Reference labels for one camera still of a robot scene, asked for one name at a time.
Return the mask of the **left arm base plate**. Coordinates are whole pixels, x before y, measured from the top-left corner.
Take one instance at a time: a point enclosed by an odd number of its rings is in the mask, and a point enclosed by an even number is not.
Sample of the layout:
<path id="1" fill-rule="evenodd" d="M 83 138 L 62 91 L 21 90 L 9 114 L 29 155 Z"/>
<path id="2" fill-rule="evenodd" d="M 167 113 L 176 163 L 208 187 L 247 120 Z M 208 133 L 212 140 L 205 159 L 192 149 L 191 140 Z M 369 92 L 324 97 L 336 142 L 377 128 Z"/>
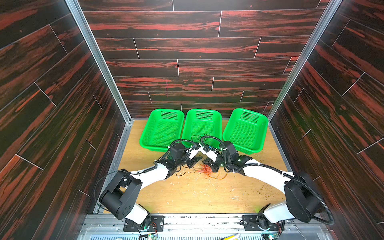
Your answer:
<path id="1" fill-rule="evenodd" d="M 145 220 L 137 224 L 133 220 L 125 219 L 124 232 L 162 232 L 164 229 L 165 216 L 149 215 Z"/>

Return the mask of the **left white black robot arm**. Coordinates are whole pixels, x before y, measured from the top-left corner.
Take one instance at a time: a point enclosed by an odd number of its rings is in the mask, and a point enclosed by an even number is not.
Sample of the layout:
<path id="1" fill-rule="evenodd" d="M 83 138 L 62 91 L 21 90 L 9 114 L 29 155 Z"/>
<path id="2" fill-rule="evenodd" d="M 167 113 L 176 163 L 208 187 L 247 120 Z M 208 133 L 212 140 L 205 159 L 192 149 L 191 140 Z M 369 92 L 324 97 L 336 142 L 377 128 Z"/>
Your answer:
<path id="1" fill-rule="evenodd" d="M 175 140 L 152 167 L 136 172 L 118 170 L 101 193 L 99 202 L 118 220 L 127 219 L 145 229 L 151 214 L 137 204 L 140 191 L 168 179 L 178 167 L 194 162 L 200 147 L 200 144 L 190 140 Z"/>

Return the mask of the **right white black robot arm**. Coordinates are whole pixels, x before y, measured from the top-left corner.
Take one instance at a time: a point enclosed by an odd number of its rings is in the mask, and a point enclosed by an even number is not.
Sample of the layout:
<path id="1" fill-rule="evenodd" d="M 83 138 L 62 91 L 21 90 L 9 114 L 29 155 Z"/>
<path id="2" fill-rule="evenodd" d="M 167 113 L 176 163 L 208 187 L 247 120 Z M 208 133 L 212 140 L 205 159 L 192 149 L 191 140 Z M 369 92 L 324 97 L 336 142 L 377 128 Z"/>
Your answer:
<path id="1" fill-rule="evenodd" d="M 203 136 L 200 139 L 200 151 L 214 166 L 223 166 L 227 172 L 262 181 L 285 195 L 283 202 L 268 204 L 258 212 L 257 221 L 261 230 L 267 231 L 273 224 L 292 219 L 303 223 L 315 220 L 329 226 L 335 223 L 330 208 L 307 173 L 279 170 L 250 156 L 240 155 L 230 141 L 211 138 L 219 142 L 219 147 L 215 149 L 207 145 L 205 140 L 208 136 Z"/>

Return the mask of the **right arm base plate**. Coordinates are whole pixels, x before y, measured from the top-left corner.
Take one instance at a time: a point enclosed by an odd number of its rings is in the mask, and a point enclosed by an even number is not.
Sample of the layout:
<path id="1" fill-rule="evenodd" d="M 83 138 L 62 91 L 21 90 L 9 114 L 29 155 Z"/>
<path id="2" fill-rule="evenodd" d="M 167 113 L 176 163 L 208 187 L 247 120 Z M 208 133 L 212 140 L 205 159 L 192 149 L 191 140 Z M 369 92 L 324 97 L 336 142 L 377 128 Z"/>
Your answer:
<path id="1" fill-rule="evenodd" d="M 281 232 L 285 223 L 282 221 L 271 223 L 265 217 L 259 215 L 242 215 L 240 225 L 244 227 L 245 231 Z"/>

